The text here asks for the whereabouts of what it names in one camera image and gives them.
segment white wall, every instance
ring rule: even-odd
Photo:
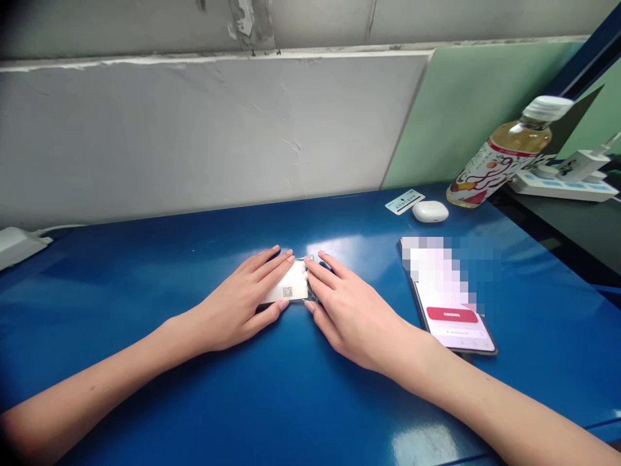
[[[269,4],[204,0],[203,10],[202,0],[30,0],[0,58],[240,50],[232,10],[249,1],[257,11]],[[590,34],[617,3],[271,0],[270,10],[275,46],[288,49]]]
[[[326,56],[5,69],[0,228],[379,189],[429,54]]]

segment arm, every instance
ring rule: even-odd
[[[293,264],[274,247],[247,259],[199,305],[173,317],[132,346],[5,412],[7,437],[29,462],[59,460],[99,421],[147,382],[194,356],[248,340],[276,321],[282,300],[259,303]]]
[[[510,465],[621,465],[621,455],[610,446],[463,361],[401,319],[339,261],[322,251],[319,257],[334,273],[308,258],[306,263],[325,308],[306,306],[337,352],[448,411]]]

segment blue tabletop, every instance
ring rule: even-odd
[[[443,201],[445,188],[417,189]],[[621,312],[491,204],[448,205],[444,223],[425,225],[384,207],[404,191],[60,232],[0,273],[0,408],[134,343],[276,243],[333,254],[420,326],[399,239],[467,237],[496,252],[484,265],[463,254],[499,348],[474,364],[606,440],[621,437]],[[158,377],[62,463],[491,464],[489,454],[452,416],[335,353],[293,303],[251,341]]]

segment forearm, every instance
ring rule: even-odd
[[[123,400],[184,361],[167,324],[2,415],[16,450],[35,464],[60,459]]]
[[[586,430],[448,350],[433,356],[424,382],[405,375],[400,383],[460,419],[511,466],[621,463]]]

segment cable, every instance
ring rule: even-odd
[[[41,230],[33,231],[32,234],[35,234],[36,236],[41,236],[42,234],[53,231],[53,230],[60,230],[62,228],[78,228],[78,227],[86,227],[86,225],[58,225],[57,227],[42,228]]]

